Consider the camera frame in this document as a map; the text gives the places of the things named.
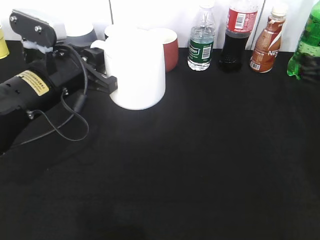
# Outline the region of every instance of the nescafe bottle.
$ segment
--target nescafe bottle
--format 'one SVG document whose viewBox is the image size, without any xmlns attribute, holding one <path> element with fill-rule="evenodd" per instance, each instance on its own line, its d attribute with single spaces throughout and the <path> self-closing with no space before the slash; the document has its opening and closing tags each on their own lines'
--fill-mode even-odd
<svg viewBox="0 0 320 240">
<path fill-rule="evenodd" d="M 255 72 L 267 73 L 273 68 L 281 46 L 282 27 L 287 11 L 288 5 L 283 2 L 273 6 L 267 26 L 258 37 L 250 59 L 250 67 Z"/>
</svg>

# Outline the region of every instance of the white mug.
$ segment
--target white mug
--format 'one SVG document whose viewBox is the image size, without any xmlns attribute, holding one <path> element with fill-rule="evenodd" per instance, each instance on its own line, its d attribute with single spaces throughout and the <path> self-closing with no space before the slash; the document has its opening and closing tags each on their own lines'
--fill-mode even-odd
<svg viewBox="0 0 320 240">
<path fill-rule="evenodd" d="M 110 94 L 117 105 L 143 110 L 162 99 L 166 91 L 164 48 L 148 31 L 112 35 L 94 41 L 91 48 L 104 50 L 106 75 L 117 78 L 118 89 Z"/>
</svg>

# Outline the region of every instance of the bottle cap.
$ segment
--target bottle cap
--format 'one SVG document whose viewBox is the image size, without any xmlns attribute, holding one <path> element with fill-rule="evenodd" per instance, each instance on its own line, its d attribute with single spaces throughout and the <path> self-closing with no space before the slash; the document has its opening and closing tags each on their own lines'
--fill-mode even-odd
<svg viewBox="0 0 320 240">
<path fill-rule="evenodd" d="M 278 17 L 284 17 L 288 12 L 288 4 L 284 2 L 277 2 L 272 7 L 271 13 Z"/>
<path fill-rule="evenodd" d="M 215 5 L 215 0 L 201 0 L 200 7 L 204 9 L 211 9 Z"/>
</svg>

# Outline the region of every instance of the red cup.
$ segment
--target red cup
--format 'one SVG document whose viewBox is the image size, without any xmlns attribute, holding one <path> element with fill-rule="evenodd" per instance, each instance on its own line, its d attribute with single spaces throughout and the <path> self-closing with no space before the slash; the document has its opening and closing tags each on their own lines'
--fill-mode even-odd
<svg viewBox="0 0 320 240">
<path fill-rule="evenodd" d="M 170 72 L 177 66 L 179 59 L 177 34 L 168 28 L 153 28 L 150 32 L 161 39 L 164 50 L 165 72 Z"/>
</svg>

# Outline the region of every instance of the yellow label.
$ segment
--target yellow label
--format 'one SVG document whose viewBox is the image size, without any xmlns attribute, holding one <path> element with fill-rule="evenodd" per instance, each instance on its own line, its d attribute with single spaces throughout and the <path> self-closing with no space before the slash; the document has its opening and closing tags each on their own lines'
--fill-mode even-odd
<svg viewBox="0 0 320 240">
<path fill-rule="evenodd" d="M 45 82 L 32 71 L 26 70 L 18 74 L 17 77 L 22 78 L 27 84 L 29 84 L 38 96 L 42 96 L 49 92 L 49 88 Z"/>
<path fill-rule="evenodd" d="M 9 55 L 9 50 L 5 41 L 4 32 L 0 26 L 0 59 L 4 59 L 6 56 Z"/>
</svg>

